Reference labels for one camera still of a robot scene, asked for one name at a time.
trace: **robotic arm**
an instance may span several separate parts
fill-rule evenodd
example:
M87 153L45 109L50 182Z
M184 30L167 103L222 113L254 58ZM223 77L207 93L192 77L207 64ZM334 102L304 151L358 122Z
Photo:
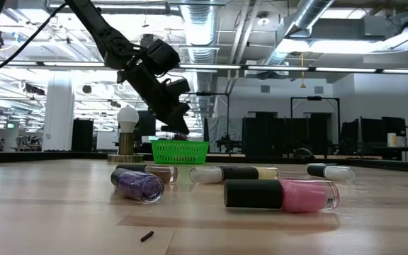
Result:
M128 81L143 98L155 118L171 129L189 133L183 119L190 108L179 102L182 93L189 92L186 79L158 82L161 76L179 62L179 54L162 40L149 48L132 44L103 19L89 0L65 0L95 40L105 65L118 70L118 83Z

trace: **nail polish bottle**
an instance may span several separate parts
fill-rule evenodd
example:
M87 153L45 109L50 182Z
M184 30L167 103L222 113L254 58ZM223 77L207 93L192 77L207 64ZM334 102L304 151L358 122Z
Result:
M117 169L127 169L131 171L141 171L154 174L163 181L163 183L176 183L178 169L175 166L157 166L157 165L118 165Z
M164 192L162 180L153 174L127 169L116 169L111 174L111 183L124 196L142 202L155 202Z
M331 181L226 180L225 206L229 208L281 209L288 213L313 213L338 207L338 188Z
M310 176L324 177L332 181L355 180L355 172L350 167L338 166L337 164L307 164L305 171Z
M190 170L194 183L220 183L228 179L274 180L280 177L275 167L197 166Z

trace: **green plastic basket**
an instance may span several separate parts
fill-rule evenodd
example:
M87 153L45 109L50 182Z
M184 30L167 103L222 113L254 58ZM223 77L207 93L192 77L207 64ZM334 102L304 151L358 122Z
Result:
M155 164L204 164L209 142L152 141Z

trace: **white lamp shade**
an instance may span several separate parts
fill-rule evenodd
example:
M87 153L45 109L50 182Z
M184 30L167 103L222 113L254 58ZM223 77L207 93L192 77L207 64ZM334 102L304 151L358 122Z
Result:
M136 124L140 120L140 116L138 112L131 108L130 106L126 106L119 110L118 113L118 122L120 125L120 131L123 133L133 133Z

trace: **wooden tabletop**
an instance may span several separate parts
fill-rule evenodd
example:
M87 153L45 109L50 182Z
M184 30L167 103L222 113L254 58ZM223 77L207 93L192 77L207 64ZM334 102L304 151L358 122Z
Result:
M158 203L141 204L114 192L114 167L0 164L0 255L408 254L408 173L354 168L354 184L338 183L337 210L293 215L227 209L222 185L193 185L190 166ZM306 178L302 165L277 167Z

